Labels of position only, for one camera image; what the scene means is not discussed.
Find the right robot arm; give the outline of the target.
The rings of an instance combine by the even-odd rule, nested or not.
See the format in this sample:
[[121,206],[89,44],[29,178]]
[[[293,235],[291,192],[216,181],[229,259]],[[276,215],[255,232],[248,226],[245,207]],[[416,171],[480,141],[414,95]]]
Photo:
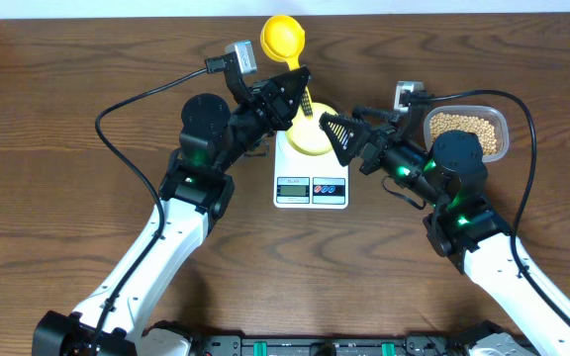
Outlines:
[[488,293],[542,355],[570,355],[570,300],[538,268],[485,193],[488,170],[474,133],[453,130],[423,148],[412,134],[437,97],[398,95],[401,111],[359,106],[351,115],[323,114],[320,126],[338,162],[359,157],[361,173],[385,171],[422,199],[435,252]]

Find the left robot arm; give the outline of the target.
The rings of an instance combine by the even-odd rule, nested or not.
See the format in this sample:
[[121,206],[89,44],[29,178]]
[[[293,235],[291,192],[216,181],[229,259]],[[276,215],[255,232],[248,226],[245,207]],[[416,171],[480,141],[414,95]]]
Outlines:
[[237,108],[210,93],[181,112],[180,145],[145,228],[103,283],[69,315],[48,311],[33,334],[35,355],[187,355],[189,337],[148,321],[187,258],[225,214],[235,190],[228,169],[266,136],[291,128],[311,73],[301,67],[245,85],[222,68]]

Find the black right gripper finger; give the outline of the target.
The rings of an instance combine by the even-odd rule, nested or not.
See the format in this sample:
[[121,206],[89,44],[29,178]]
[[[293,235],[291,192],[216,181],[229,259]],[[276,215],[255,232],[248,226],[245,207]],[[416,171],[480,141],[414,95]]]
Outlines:
[[355,106],[352,115],[357,119],[372,117],[390,124],[397,124],[401,120],[401,116],[393,111],[385,111],[366,106]]
[[320,117],[320,125],[341,166],[349,165],[353,158],[359,156],[373,135],[373,128],[368,122],[346,115],[324,113]]

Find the yellow plastic measuring scoop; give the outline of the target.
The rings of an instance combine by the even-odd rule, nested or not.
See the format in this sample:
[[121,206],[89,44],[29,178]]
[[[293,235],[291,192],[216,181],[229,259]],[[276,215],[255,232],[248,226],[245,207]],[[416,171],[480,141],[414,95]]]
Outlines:
[[286,63],[290,70],[300,67],[299,56],[305,47],[305,31],[287,15],[269,18],[260,33],[263,52],[273,61]]

